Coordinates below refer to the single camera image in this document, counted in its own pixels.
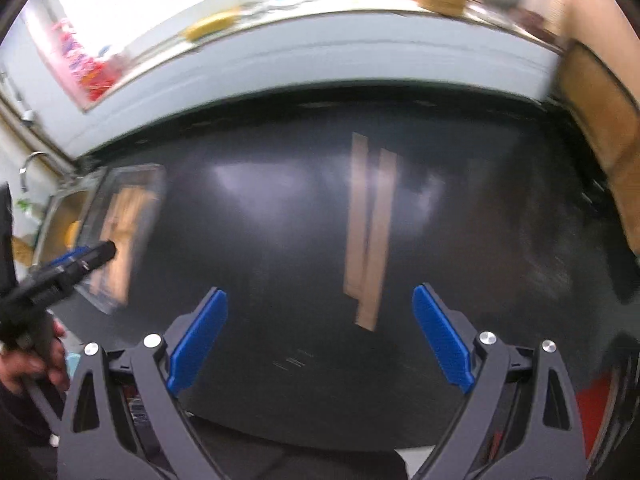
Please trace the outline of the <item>person's left hand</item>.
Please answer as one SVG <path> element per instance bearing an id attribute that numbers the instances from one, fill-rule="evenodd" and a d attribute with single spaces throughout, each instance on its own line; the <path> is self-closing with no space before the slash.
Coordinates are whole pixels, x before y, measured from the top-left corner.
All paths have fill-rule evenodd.
<path id="1" fill-rule="evenodd" d="M 64 326 L 55 318 L 52 322 L 53 340 L 49 363 L 43 361 L 35 353 L 22 350 L 1 351 L 1 383 L 9 392 L 21 394 L 23 379 L 30 377 L 47 377 L 49 382 L 60 391 L 70 386 L 66 366 L 66 353 L 61 339 L 66 336 Z"/>

